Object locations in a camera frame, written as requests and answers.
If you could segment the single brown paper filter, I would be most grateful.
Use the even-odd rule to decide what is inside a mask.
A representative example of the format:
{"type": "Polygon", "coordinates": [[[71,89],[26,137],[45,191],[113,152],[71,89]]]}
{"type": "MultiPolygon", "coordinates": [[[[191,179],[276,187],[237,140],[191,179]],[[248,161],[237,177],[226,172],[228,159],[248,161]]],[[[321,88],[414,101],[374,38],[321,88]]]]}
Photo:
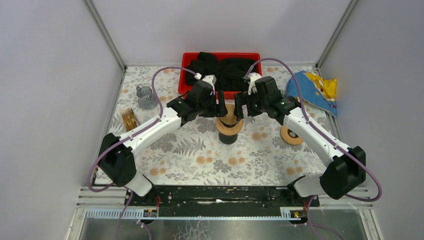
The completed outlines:
{"type": "Polygon", "coordinates": [[[234,104],[226,104],[225,105],[227,114],[220,118],[220,120],[228,126],[233,126],[237,124],[239,121],[235,115],[236,106],[234,104]]]}

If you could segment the wooden ring holder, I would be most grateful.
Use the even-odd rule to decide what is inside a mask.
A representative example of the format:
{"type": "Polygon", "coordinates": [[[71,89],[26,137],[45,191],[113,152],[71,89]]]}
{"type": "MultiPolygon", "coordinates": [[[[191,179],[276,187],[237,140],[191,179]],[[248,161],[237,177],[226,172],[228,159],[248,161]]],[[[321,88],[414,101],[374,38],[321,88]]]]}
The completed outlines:
{"type": "Polygon", "coordinates": [[[284,125],[280,129],[280,136],[285,143],[291,146],[298,146],[304,142],[295,132],[291,131],[284,125]]]}
{"type": "Polygon", "coordinates": [[[221,134],[226,136],[233,136],[233,135],[237,135],[243,129],[244,120],[241,119],[239,122],[236,122],[235,125],[233,125],[232,127],[228,127],[228,126],[225,126],[218,117],[216,117],[215,125],[217,130],[221,134]]]}

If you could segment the dark red glass carafe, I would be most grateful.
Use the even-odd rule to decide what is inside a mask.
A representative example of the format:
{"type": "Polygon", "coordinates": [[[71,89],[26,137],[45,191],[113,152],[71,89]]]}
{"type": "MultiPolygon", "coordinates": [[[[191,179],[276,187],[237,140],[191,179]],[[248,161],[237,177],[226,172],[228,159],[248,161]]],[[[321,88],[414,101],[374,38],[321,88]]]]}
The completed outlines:
{"type": "Polygon", "coordinates": [[[223,144],[231,145],[231,144],[233,144],[233,143],[236,142],[236,140],[238,139],[238,135],[237,134],[234,134],[234,135],[225,135],[225,134],[223,134],[223,133],[220,132],[218,134],[218,138],[219,138],[219,140],[223,144]]]}

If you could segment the clear glass carafe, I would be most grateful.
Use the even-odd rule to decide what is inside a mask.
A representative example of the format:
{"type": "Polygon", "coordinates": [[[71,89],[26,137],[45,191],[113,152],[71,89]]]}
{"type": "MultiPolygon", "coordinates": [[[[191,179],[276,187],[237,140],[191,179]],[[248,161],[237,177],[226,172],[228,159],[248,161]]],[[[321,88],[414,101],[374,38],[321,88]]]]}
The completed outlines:
{"type": "Polygon", "coordinates": [[[148,86],[136,87],[137,103],[140,109],[149,110],[157,106],[157,100],[153,95],[153,90],[148,86]]]}

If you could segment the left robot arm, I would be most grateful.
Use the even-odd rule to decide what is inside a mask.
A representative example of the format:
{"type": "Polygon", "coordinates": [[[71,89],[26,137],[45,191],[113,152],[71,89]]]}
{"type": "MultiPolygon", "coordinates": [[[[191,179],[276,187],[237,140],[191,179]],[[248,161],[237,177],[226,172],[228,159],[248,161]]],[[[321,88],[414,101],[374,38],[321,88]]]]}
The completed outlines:
{"type": "Polygon", "coordinates": [[[182,127],[196,117],[215,118],[227,114],[224,94],[215,91],[216,78],[207,75],[182,97],[167,103],[162,113],[120,136],[109,133],[103,138],[98,167],[117,187],[136,194],[144,206],[155,200],[153,184],[137,171],[135,159],[156,140],[182,127]]]}

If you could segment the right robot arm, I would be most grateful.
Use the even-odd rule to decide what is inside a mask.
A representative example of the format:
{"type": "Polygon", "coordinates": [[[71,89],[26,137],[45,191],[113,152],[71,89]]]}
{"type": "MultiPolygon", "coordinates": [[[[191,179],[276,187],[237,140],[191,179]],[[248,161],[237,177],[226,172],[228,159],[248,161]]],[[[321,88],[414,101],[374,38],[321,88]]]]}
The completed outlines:
{"type": "Polygon", "coordinates": [[[234,114],[242,119],[243,106],[251,117],[266,113],[303,140],[326,167],[324,173],[300,177],[287,186],[286,198],[291,205],[299,206],[312,195],[326,194],[338,200],[366,180],[362,168],[366,154],[361,147],[351,148],[331,135],[295,97],[283,96],[273,77],[252,73],[245,80],[248,90],[235,95],[234,114]]]}

